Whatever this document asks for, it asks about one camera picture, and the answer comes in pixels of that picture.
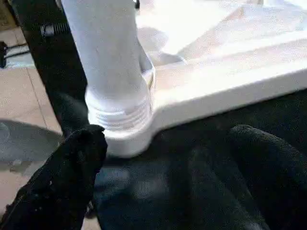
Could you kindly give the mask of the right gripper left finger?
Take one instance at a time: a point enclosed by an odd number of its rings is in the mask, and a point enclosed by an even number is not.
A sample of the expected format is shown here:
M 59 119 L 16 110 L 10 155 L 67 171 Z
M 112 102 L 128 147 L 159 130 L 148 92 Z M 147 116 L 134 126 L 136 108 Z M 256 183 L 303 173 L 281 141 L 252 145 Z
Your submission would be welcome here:
M 104 129 L 73 132 L 6 206 L 2 230 L 80 230 L 106 159 Z

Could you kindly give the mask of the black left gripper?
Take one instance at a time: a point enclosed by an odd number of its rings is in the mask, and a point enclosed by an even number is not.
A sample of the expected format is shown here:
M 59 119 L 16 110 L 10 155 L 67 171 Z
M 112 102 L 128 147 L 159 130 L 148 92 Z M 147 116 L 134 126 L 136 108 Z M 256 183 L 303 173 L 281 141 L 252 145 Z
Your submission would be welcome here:
M 44 24 L 41 26 L 41 35 L 43 37 L 53 37 L 70 33 L 70 27 L 67 23 Z

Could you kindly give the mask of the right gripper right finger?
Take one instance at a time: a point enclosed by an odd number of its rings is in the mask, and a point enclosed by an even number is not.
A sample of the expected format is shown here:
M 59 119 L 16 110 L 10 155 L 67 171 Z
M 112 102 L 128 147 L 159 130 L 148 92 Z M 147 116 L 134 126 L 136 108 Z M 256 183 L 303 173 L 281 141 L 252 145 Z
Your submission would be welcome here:
M 284 139 L 251 126 L 229 131 L 232 155 L 272 230 L 307 228 L 307 157 Z

